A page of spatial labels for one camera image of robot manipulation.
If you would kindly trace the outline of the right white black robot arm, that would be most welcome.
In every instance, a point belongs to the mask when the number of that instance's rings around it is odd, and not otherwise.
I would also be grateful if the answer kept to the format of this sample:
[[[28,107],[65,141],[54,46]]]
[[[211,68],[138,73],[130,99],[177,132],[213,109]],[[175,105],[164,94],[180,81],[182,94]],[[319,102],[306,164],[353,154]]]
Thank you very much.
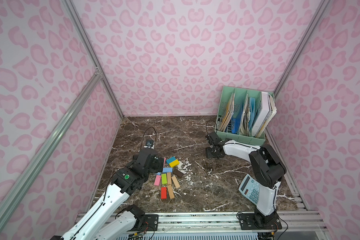
[[[254,177],[246,175],[239,192],[256,205],[256,213],[268,217],[276,212],[276,197],[287,169],[269,144],[252,146],[234,140],[222,140],[216,132],[206,135],[208,158],[234,156],[251,163]]]

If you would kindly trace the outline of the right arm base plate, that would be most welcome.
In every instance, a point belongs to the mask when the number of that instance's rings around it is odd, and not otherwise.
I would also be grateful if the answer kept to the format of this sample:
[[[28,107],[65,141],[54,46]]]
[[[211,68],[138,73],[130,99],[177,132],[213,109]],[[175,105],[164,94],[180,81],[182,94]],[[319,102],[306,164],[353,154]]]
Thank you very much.
[[[283,228],[281,219],[276,212],[269,216],[264,216],[260,212],[249,214],[238,212],[236,217],[240,223],[241,230],[269,230],[276,232]]]

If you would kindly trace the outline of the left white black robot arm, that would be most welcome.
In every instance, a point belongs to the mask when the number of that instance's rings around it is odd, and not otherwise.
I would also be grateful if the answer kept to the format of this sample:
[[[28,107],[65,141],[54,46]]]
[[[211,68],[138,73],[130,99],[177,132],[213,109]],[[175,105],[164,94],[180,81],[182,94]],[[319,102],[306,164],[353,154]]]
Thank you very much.
[[[149,226],[145,212],[136,205],[125,207],[109,224],[106,221],[151,174],[163,171],[164,158],[152,148],[143,148],[124,168],[116,171],[107,189],[81,220],[53,240],[115,240],[126,232]]]

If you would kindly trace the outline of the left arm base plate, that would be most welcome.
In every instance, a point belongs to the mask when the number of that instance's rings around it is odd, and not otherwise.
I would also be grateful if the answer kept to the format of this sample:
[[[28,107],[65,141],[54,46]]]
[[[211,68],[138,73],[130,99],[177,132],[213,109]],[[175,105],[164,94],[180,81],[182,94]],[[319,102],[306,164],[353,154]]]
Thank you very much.
[[[158,223],[159,223],[159,215],[156,214],[145,214],[143,217],[138,219],[131,229],[132,232],[141,232],[144,231],[146,228],[148,230],[158,230]]]

